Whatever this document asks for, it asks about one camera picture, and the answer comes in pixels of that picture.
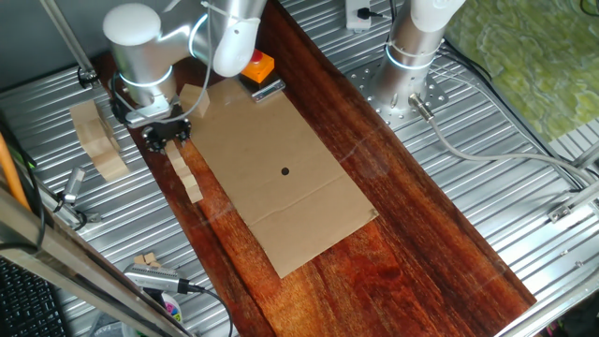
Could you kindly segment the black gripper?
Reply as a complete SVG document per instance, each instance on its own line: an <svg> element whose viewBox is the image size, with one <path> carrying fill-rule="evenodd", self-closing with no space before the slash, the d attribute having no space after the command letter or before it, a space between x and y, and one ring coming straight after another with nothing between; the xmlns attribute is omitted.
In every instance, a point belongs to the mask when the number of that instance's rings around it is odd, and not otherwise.
<svg viewBox="0 0 599 337"><path fill-rule="evenodd" d="M146 125L141 131L145 147L152 153L163 153L165 145L173 139L178 139L180 143L186 143L191 136L191 123L188 119L170 122L166 124L157 124L156 130Z"/></svg>

